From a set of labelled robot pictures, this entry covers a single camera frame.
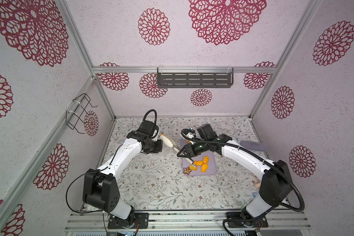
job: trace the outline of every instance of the aluminum rail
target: aluminum rail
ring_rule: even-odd
[[[259,66],[94,66],[94,73],[274,73],[275,67]]]

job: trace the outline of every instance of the toy food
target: toy food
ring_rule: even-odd
[[[210,159],[208,156],[205,156],[204,158],[203,158],[203,163],[208,163],[208,159]]]
[[[208,164],[207,163],[204,163],[202,166],[201,166],[201,172],[206,172],[208,168]]]
[[[191,169],[191,170],[197,170],[198,167],[197,167],[196,165],[190,165],[189,169]]]
[[[183,169],[183,173],[184,174],[187,174],[187,175],[189,175],[190,174],[190,172],[191,172],[191,169],[188,167],[188,168],[184,168]]]
[[[194,162],[194,164],[196,164],[196,165],[203,165],[203,161],[201,161],[201,160],[196,160],[196,161]]]

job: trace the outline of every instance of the wire rack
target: wire rack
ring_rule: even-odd
[[[82,103],[84,100],[87,101],[87,104],[86,104],[85,106],[82,106],[81,103]],[[72,100],[72,101],[77,102],[77,103],[79,104],[79,106],[77,106],[74,111],[66,111],[66,125],[67,125],[71,130],[76,130],[79,134],[82,134],[82,135],[83,135],[83,134],[85,134],[85,133],[79,132],[79,130],[76,128],[76,125],[77,125],[77,123],[79,122],[79,120],[80,120],[82,123],[84,123],[84,121],[83,121],[80,117],[84,114],[84,112],[87,113],[87,111],[86,111],[85,109],[86,109],[86,107],[87,107],[88,105],[90,105],[91,107],[97,107],[98,105],[97,105],[97,106],[92,106],[92,104],[90,103],[90,97],[89,97],[88,94],[86,94],[86,93],[83,93],[83,94],[77,96],[77,97],[76,97],[74,100]],[[80,114],[78,114],[78,113],[76,112],[79,107],[81,107],[81,108],[83,109]],[[71,121],[71,119],[72,119],[73,117],[75,117],[75,116],[77,117],[77,120],[76,120],[75,124],[73,124],[73,123],[71,123],[70,121]]]

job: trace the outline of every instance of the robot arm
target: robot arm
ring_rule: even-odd
[[[259,157],[243,148],[230,136],[225,134],[217,136],[209,124],[198,127],[197,131],[200,139],[195,137],[193,129],[182,130],[182,137],[191,141],[191,144],[186,144],[177,154],[178,157],[192,158],[204,151],[214,151],[241,164],[262,180],[259,195],[242,210],[241,220],[246,226],[254,225],[257,218],[266,215],[280,205],[292,191],[293,183],[285,162],[281,160],[273,162]],[[302,200],[301,208],[298,210],[302,211],[303,209],[304,202]]]
[[[155,122],[146,120],[152,111],[155,112]],[[148,111],[139,129],[127,135],[116,153],[97,170],[89,169],[85,174],[83,202],[114,215],[123,227],[130,227],[134,223],[134,208],[120,199],[117,181],[138,153],[161,151],[162,142],[157,140],[159,127],[156,125],[156,117],[155,110]]]

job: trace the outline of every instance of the mounting plate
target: mounting plate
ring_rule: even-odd
[[[240,215],[241,212],[227,212],[227,219],[232,219],[232,220],[240,220]],[[247,228],[245,225],[243,225],[242,222],[228,222],[228,226],[230,228]],[[259,227],[259,228],[267,228],[269,227],[269,224],[266,220],[265,217],[262,217],[259,220],[255,220],[253,227]]]
[[[148,228],[148,213],[135,213],[135,217],[134,220],[138,220],[139,221],[139,229],[146,229]],[[135,224],[130,227],[130,229],[136,229],[138,226],[138,224],[135,222]],[[108,224],[108,229],[111,230],[116,230],[116,229],[124,229],[121,225],[117,224],[117,220],[110,215],[109,218],[109,224]]]

